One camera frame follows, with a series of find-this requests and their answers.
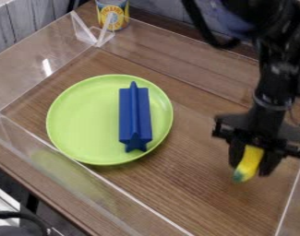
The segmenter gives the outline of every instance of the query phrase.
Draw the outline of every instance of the clear acrylic enclosure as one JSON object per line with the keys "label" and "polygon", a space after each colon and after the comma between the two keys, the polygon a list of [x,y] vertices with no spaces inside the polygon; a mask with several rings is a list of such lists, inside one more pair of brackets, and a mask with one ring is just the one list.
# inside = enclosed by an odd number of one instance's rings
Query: clear acrylic enclosure
{"label": "clear acrylic enclosure", "polygon": [[[76,195],[111,222],[103,235],[300,235],[300,161],[235,184],[228,145],[212,138],[214,116],[251,105],[258,62],[132,18],[101,29],[93,7],[0,53],[0,165],[8,153]],[[175,109],[164,144],[113,167],[66,157],[46,133],[57,96],[105,74],[148,79]]]}

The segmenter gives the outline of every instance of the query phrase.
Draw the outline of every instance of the lime green plate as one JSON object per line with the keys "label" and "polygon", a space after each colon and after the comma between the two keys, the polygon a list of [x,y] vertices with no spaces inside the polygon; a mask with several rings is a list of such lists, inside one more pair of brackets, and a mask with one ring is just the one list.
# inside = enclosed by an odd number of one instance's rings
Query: lime green plate
{"label": "lime green plate", "polygon": [[[136,82],[151,91],[153,140],[148,152],[125,152],[119,141],[119,89]],[[72,86],[48,113],[46,128],[57,148],[69,157],[93,165],[116,165],[152,152],[164,141],[173,123],[173,108],[163,90],[148,80],[127,75],[93,77]]]}

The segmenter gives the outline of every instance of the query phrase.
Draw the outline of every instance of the blue plastic block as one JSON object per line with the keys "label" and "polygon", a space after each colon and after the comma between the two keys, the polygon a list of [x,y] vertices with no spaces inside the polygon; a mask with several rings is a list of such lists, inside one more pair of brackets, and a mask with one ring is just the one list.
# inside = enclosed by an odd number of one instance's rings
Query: blue plastic block
{"label": "blue plastic block", "polygon": [[148,150],[152,141],[149,89],[139,88],[136,82],[131,88],[120,89],[120,134],[125,151]]}

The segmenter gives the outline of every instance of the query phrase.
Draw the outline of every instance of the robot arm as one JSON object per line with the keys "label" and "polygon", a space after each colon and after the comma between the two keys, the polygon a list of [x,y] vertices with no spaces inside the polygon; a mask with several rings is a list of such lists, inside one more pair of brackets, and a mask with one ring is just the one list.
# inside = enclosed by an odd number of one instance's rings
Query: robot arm
{"label": "robot arm", "polygon": [[219,21],[234,37],[220,43],[196,1],[183,3],[212,46],[232,48],[239,37],[255,42],[260,54],[262,80],[252,108],[246,114],[215,117],[214,136],[230,143],[235,180],[243,182],[256,173],[268,176],[286,157],[300,159],[300,128],[285,122],[300,97],[300,7],[294,0],[214,0]]}

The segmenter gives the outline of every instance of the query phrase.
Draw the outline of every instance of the wooden table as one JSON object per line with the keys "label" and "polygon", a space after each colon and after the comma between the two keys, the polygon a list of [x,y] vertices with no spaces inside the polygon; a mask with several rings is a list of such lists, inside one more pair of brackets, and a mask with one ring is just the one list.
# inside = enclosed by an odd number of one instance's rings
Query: wooden table
{"label": "wooden table", "polygon": [[[93,3],[79,13],[89,24]],[[57,24],[64,24],[64,18],[22,41],[13,53],[33,53],[33,41],[45,39]],[[235,184],[228,145],[211,137],[214,116],[244,112],[250,107],[259,80],[258,62],[136,23],[119,32],[103,49],[91,48],[75,59],[10,104],[4,114],[50,142],[45,122],[53,101],[75,83],[104,74],[131,74],[160,86],[173,103],[175,124],[164,144],[141,160],[116,167],[88,167],[194,235],[274,235],[300,161],[286,159],[270,178]],[[2,147],[0,168],[89,234],[129,234],[64,184]],[[79,184],[76,178],[84,180],[85,174],[75,175],[75,180],[64,179],[65,182]],[[91,191],[92,198],[99,198]],[[152,227],[149,235],[165,235],[164,227]]]}

